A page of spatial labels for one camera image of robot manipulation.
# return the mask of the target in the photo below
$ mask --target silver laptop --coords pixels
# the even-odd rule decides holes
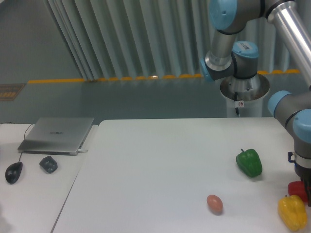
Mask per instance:
[[[37,154],[77,155],[94,118],[40,118],[18,151]]]

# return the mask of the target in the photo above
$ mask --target blue joint cap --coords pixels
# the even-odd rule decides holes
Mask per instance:
[[[284,96],[291,94],[288,91],[279,91],[273,94],[268,101],[268,109],[271,115],[275,118],[275,111],[277,104],[283,99]]]
[[[297,137],[311,143],[311,109],[305,109],[296,114],[293,129]]]
[[[237,14],[237,0],[211,0],[209,14],[213,26],[217,30],[228,28]]]
[[[208,70],[207,70],[207,67],[206,67],[204,58],[200,59],[200,68],[201,68],[201,73],[202,73],[202,75],[203,75],[203,78],[204,78],[206,81],[208,81],[208,82],[214,81],[214,80],[212,79],[212,77],[210,76]]]
[[[258,47],[256,44],[249,41],[238,41],[233,45],[232,51],[245,58],[258,58]]]

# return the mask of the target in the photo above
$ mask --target cable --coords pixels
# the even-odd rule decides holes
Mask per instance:
[[[78,152],[79,152],[79,153],[86,153],[86,152],[88,152],[88,150],[78,149]]]
[[[234,102],[238,101],[238,93],[234,92]],[[239,108],[235,108],[235,112],[236,114],[241,117],[240,112],[239,112]]]
[[[30,128],[32,125],[34,125],[34,124],[31,124],[31,125],[30,125],[30,126],[28,126],[28,128],[26,129],[26,131],[25,131],[25,133],[24,133],[24,140],[25,140],[25,137],[26,137],[26,133],[27,133],[27,131],[29,130],[29,128]],[[20,156],[19,156],[19,160],[18,160],[18,162],[20,162],[20,159],[21,159],[22,154],[23,154],[23,152],[22,152],[22,153],[20,153]]]
[[[23,152],[22,153],[20,153],[20,157],[19,157],[19,160],[18,160],[18,162],[20,162],[20,158],[21,158],[21,155],[23,154]]]
[[[28,126],[28,128],[26,129],[26,131],[25,131],[25,133],[24,133],[24,140],[25,140],[25,137],[26,137],[26,133],[27,133],[27,131],[29,130],[29,128],[30,128],[32,125],[34,125],[34,124],[31,124],[31,125],[30,125],[30,126]]]

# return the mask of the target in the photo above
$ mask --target green bell pepper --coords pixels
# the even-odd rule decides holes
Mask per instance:
[[[242,150],[242,153],[238,154],[235,160],[242,172],[251,178],[259,176],[262,173],[261,161],[254,149]]]

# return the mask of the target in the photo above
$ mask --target egg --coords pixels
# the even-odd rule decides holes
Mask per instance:
[[[221,213],[223,211],[223,202],[216,195],[209,195],[207,197],[207,204],[209,208],[216,213]]]

